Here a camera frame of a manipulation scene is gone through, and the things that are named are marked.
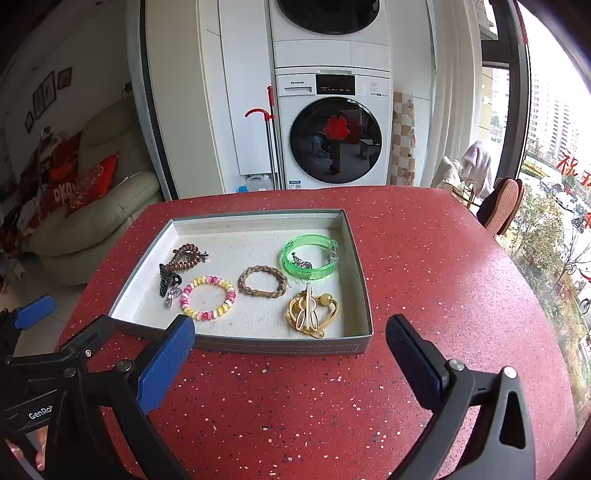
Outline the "person's left hand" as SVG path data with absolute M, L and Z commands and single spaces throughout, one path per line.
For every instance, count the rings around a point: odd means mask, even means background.
M 34 442 L 19 440 L 14 443 L 10 439 L 5 439 L 5 443 L 19 462 L 26 461 L 31 466 L 35 466 L 39 473 L 44 473 L 48 427 L 43 426 L 35 430 L 33 434 L 35 437 Z

